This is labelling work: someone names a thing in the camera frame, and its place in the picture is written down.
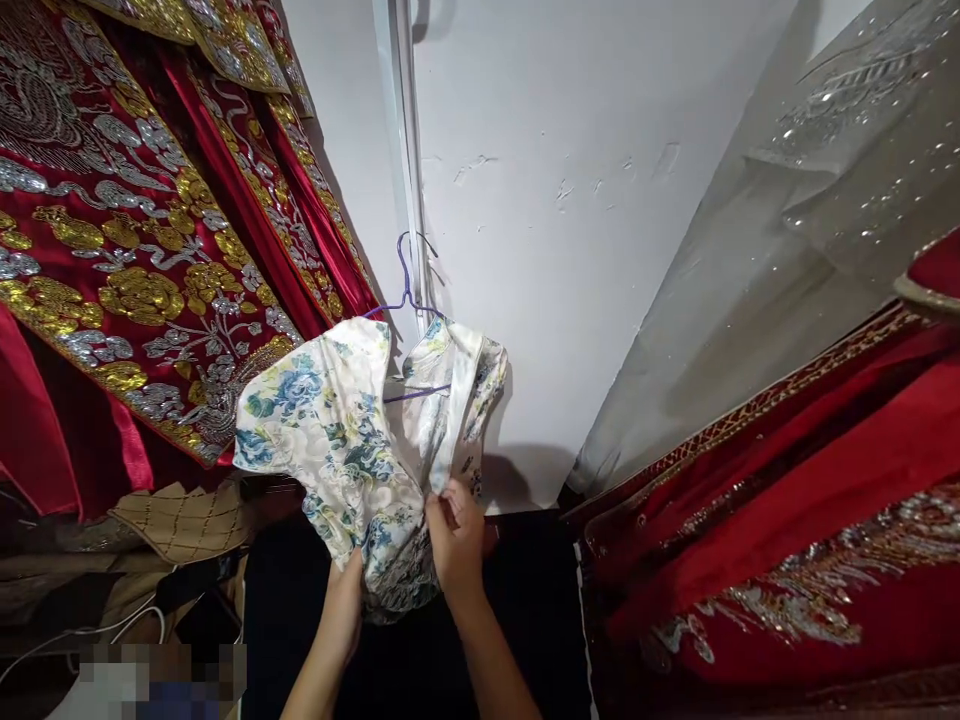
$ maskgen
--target black fabric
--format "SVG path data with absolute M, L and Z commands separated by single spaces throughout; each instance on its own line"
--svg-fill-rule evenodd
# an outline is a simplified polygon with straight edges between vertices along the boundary
M 576 559 L 555 512 L 502 518 L 484 564 L 490 604 L 543 717 L 589 718 Z M 244 720 L 272 720 L 320 622 L 330 558 L 302 515 L 261 532 L 247 561 Z M 336 718 L 477 717 L 466 660 L 443 598 L 395 625 L 365 625 Z

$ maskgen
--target red embroidered garment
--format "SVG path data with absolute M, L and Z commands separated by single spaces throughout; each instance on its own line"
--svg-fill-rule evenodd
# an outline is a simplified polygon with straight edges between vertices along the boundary
M 595 682 L 776 707 L 960 662 L 957 438 L 960 332 L 894 307 L 579 508 Z
M 302 197 L 289 141 L 271 146 L 245 89 L 286 91 L 289 46 L 278 63 L 261 42 L 279 46 L 282 29 L 220 0 L 216 30 L 180 0 L 124 7 L 104 9 L 196 43 L 230 80 L 200 50 L 69 0 L 0 18 L 0 363 L 14 403 L 2 412 L 21 438 L 0 464 L 41 514 L 97 516 L 175 480 L 216 486 L 246 381 L 301 331 L 378 304 L 336 202 L 313 186 Z

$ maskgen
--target finger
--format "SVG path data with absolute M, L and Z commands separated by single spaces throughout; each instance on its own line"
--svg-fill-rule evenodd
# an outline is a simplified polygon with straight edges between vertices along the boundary
M 443 490 L 443 496 L 457 512 L 468 507 L 468 502 L 473 502 L 473 497 L 471 497 L 466 485 L 456 478 L 450 478 L 450 482 L 447 483 L 447 487 Z
M 480 516 L 477 504 L 463 483 L 451 479 L 447 484 L 447 489 L 443 492 L 443 496 L 453 509 L 458 527 L 466 528 L 477 523 L 477 518 Z
M 450 527 L 447 525 L 447 519 L 443 515 L 443 508 L 440 506 L 440 498 L 433 493 L 427 497 L 426 509 L 427 529 L 430 531 L 430 539 L 436 543 L 438 540 L 446 538 L 450 534 Z

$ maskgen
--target white sheer fabric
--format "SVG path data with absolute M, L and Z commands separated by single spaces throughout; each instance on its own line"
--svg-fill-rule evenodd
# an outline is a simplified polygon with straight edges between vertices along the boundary
M 804 28 L 791 23 L 580 452 L 573 489 L 615 487 L 811 360 L 960 221 L 958 15 L 960 0 L 876 0 L 806 67 Z

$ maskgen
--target white wall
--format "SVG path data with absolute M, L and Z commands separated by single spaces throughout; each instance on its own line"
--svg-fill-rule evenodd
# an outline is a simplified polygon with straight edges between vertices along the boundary
M 795 2 L 429 4 L 427 225 L 443 308 L 510 354 L 487 449 L 528 485 L 488 486 L 501 510 L 554 501 Z M 342 200 L 396 298 L 370 3 L 284 6 Z M 412 316 L 396 322 L 409 344 Z
M 839 51 L 827 45 L 868 3 L 798 4 L 580 451 L 567 480 L 575 490 L 616 487 L 882 304 L 887 286 L 837 272 L 782 222 L 794 193 L 805 196 L 801 183 L 822 187 L 824 176 L 744 160 L 769 141 L 798 79 Z

